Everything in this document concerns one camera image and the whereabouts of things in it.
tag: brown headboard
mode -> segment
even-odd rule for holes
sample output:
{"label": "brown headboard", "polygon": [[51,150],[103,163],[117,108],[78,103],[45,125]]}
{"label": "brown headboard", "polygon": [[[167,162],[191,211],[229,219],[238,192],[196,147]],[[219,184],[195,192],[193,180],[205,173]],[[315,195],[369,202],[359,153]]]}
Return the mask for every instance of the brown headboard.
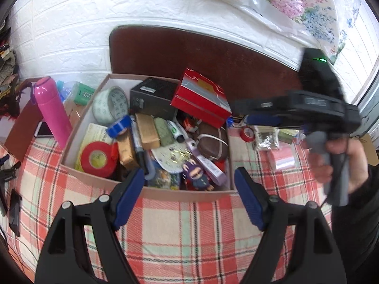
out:
{"label": "brown headboard", "polygon": [[120,26],[109,37],[113,73],[181,79],[185,68],[218,83],[229,101],[301,89],[297,73],[244,46],[194,32]]}

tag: person's arm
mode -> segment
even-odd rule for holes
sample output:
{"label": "person's arm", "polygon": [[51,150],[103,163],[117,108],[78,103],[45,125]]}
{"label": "person's arm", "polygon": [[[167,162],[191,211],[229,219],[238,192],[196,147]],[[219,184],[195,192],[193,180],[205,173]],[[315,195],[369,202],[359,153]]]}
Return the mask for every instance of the person's arm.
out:
{"label": "person's arm", "polygon": [[[327,149],[334,154],[345,152],[346,139],[327,142]],[[367,165],[362,144],[350,139],[349,155],[349,204],[332,207],[332,232],[344,263],[348,283],[359,283],[362,276],[376,276],[379,267],[371,267],[379,257],[379,167]],[[331,180],[333,168],[324,165],[320,155],[310,154],[309,162],[315,178],[320,183]]]}

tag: black sleeve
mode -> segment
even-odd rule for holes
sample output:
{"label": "black sleeve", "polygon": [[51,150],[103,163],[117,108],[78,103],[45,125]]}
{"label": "black sleeve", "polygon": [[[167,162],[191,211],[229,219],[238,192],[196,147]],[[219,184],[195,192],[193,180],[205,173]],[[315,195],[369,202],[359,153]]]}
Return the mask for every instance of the black sleeve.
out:
{"label": "black sleeve", "polygon": [[350,195],[347,206],[332,208],[332,232],[348,283],[378,275],[379,266],[370,266],[379,258],[379,165],[369,165],[368,173],[367,181]]}

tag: gray handle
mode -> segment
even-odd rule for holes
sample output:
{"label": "gray handle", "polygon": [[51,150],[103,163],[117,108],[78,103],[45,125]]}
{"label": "gray handle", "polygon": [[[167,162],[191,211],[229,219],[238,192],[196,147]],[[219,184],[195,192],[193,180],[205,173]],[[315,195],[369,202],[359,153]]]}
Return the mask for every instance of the gray handle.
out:
{"label": "gray handle", "polygon": [[325,164],[333,167],[332,181],[324,185],[326,202],[333,206],[345,206],[349,202],[349,159],[345,159],[348,157],[345,154],[329,154],[325,149],[328,139],[327,133],[315,131],[307,135],[306,142],[311,148],[310,152],[322,155]]}

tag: human hand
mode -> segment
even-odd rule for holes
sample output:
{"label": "human hand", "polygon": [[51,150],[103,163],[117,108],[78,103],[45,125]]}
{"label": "human hand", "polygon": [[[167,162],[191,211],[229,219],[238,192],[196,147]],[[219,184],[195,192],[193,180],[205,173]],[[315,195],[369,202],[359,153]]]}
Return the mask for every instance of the human hand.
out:
{"label": "human hand", "polygon": [[[326,149],[332,154],[342,154],[346,150],[346,138],[326,142]],[[347,148],[349,159],[349,194],[356,191],[368,178],[368,165],[365,151],[359,140],[349,139]],[[316,180],[326,184],[332,180],[333,168],[325,165],[324,159],[319,154],[309,153],[308,161]]]}

